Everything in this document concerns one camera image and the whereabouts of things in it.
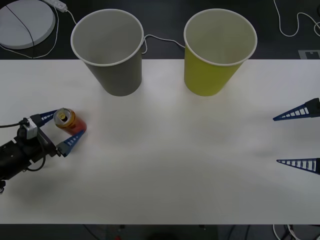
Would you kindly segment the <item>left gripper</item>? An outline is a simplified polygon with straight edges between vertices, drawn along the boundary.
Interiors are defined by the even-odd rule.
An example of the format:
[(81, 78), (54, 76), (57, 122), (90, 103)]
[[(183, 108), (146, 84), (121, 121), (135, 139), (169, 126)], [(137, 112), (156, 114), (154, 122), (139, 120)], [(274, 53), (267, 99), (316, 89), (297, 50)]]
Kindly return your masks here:
[[(56, 111), (57, 110), (52, 110), (45, 113), (34, 114), (30, 116), (30, 119), (37, 127), (42, 127), (53, 119)], [(53, 157), (58, 154), (59, 156), (67, 157), (84, 133), (85, 131), (81, 130), (55, 146), (41, 129), (38, 129), (36, 137), (27, 139), (27, 131), (20, 126), (14, 140), (23, 155), (28, 160), (36, 163), (47, 155)]]

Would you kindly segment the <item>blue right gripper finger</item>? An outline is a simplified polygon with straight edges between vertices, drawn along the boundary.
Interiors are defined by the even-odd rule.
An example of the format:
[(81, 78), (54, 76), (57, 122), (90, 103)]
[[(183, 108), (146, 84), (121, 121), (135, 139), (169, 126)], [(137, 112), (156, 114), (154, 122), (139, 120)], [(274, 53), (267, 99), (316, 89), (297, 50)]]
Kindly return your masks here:
[(304, 118), (318, 118), (320, 116), (320, 99), (313, 98), (304, 104), (292, 108), (276, 117), (274, 121), (304, 119)]
[(277, 159), (276, 162), (309, 173), (314, 173), (316, 175), (320, 174), (319, 158)]

